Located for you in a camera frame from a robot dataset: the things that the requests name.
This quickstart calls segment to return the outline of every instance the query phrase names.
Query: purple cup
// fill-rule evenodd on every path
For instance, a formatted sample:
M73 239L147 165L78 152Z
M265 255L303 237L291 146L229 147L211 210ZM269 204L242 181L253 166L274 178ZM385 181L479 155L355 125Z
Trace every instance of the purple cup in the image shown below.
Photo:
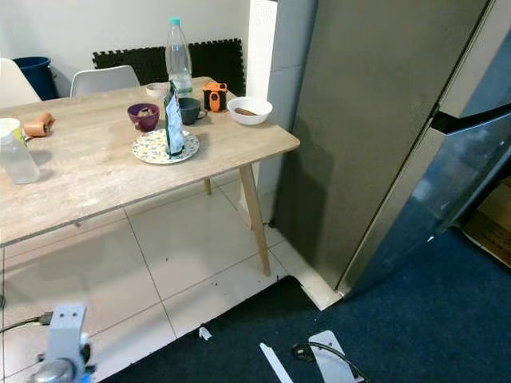
M143 109L149 108L153 111L151 116L138 116ZM154 104L135 104L128 108L129 119L135 124L135 129L141 132L151 132L160 119L160 108Z

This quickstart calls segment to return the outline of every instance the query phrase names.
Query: refrigerator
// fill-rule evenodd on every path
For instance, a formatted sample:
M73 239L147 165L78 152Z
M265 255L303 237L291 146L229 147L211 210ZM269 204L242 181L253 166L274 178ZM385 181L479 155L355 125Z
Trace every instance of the refrigerator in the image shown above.
M344 298L505 166L510 30L510 0L319 2L274 224Z

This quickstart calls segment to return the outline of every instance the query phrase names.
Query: wooden table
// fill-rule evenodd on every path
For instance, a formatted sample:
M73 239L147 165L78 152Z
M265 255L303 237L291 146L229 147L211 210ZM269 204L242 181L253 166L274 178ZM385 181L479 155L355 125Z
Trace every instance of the wooden table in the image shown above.
M193 96L201 103L206 81L211 79L193 81ZM29 142L40 163L38 182L12 184L0 168L0 247L238 168L263 272L269 274L251 164L297 148L299 141L271 122L248 127L236 123L228 112L209 113L186 127L200 141L191 159L173 165L145 164L131 152L140 133L126 113L139 102L157 104L163 110L145 87L0 109L0 116L21 122L43 111L56 118L50 136ZM159 125L164 126L163 113Z

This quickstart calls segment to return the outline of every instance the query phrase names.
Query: chair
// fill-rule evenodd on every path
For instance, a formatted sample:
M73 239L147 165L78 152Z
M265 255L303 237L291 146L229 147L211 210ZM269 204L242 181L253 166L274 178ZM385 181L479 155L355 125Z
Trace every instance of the chair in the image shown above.
M0 108L41 101L23 72L8 58L0 59L0 89Z
M140 86L140 82L135 71L129 65L82 70L73 77L71 97L132 88L133 86Z

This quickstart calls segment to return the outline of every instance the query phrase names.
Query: white wall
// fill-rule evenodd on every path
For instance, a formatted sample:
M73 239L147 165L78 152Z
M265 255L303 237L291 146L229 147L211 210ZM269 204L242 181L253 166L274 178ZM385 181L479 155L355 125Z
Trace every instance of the white wall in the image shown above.
M267 98L273 104L271 119L286 130L295 121L317 5L318 0L279 0ZM282 156L261 162L260 192L276 190L281 167Z
M68 96L73 75L93 68L93 52L165 45L169 17L181 19L188 42L241 38L246 57L249 5L249 0L0 0L0 54L50 57L58 91Z
M318 0L251 0L247 95L267 98L273 104L270 118L286 130L295 119L317 5ZM273 215L282 160L274 156L253 166L265 222ZM250 223L243 192L238 208Z

